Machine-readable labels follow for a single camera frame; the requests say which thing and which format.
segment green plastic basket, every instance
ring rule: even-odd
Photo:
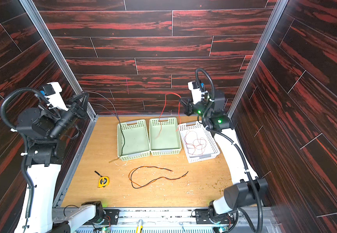
[[[122,161],[127,161],[150,156],[148,130],[145,120],[133,120],[123,122],[120,125],[121,127],[119,127],[119,124],[117,125],[117,152],[118,156],[120,156],[123,147],[123,154],[119,158]],[[121,128],[126,142],[124,146]]]
[[[177,120],[175,117],[164,117],[161,121],[158,118],[149,121],[149,141],[150,151],[154,156],[168,154],[179,154],[182,150],[179,130],[177,129]]]

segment wooden tabletop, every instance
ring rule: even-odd
[[[121,122],[153,117],[120,117]],[[196,117],[181,117],[182,123],[195,121]],[[117,124],[115,117],[100,117],[82,155],[62,207],[80,205],[86,201],[101,201],[104,207],[206,207],[211,200],[222,196],[224,188],[231,186],[231,175],[222,153],[215,159],[188,163],[184,149],[177,155],[149,156],[123,162],[117,160]],[[143,185],[160,176],[178,180],[160,179],[140,189],[134,189],[128,179],[130,171],[140,166],[163,167],[173,172],[155,168],[141,168],[134,172],[134,182]],[[110,178],[110,184],[98,188],[99,176]]]

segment plastic basket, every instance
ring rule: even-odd
[[[187,135],[186,141],[188,143],[192,143],[196,138],[204,138],[207,142],[207,145],[203,151],[203,153],[199,154],[200,152],[192,155],[193,151],[189,152],[186,146],[186,142],[184,140],[185,135],[187,132],[190,131],[190,134]],[[203,127],[203,125],[199,122],[188,122],[179,125],[179,132],[180,138],[183,142],[183,147],[185,150],[185,154],[187,156],[188,162],[198,162],[203,160],[209,160],[215,158],[218,154],[220,154],[219,148],[216,145],[214,138],[212,137],[211,133]]]
[[[180,135],[177,130],[177,120],[175,117],[163,117],[150,119],[149,121],[149,141],[150,151],[154,156],[168,154],[179,154],[182,150]]]
[[[133,160],[136,158],[147,157],[150,155],[150,145],[148,138],[147,124],[145,120],[133,120],[130,122],[123,122],[117,125],[117,152],[122,161]]]

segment wood panel wall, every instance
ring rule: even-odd
[[[337,232],[337,1],[288,2],[232,120],[284,231]]]
[[[206,69],[230,105],[274,0],[34,0],[85,91],[119,114],[159,114],[165,94],[189,97],[194,70]],[[165,114],[177,113],[170,97]],[[96,94],[97,114],[111,104]]]
[[[38,88],[46,82],[57,81],[63,88],[62,96],[74,92],[64,77],[39,33],[31,23],[18,0],[0,1],[0,105],[3,97],[25,86]],[[24,109],[35,107],[37,99],[30,93],[17,97],[9,106],[7,115],[15,122]],[[89,119],[79,122],[84,133]],[[75,135],[76,129],[68,134]],[[73,160],[83,134],[67,139],[67,157],[56,184],[58,191]],[[13,232],[22,210],[26,182],[20,172],[23,141],[0,118],[0,232]]]

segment yellow tape measure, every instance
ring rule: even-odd
[[[110,183],[109,177],[107,177],[107,176],[102,176],[102,175],[100,175],[100,173],[98,173],[97,171],[95,171],[95,173],[101,177],[101,178],[99,179],[99,182],[98,182],[98,188],[104,188],[104,187],[106,187],[106,186],[109,185],[109,183]]]

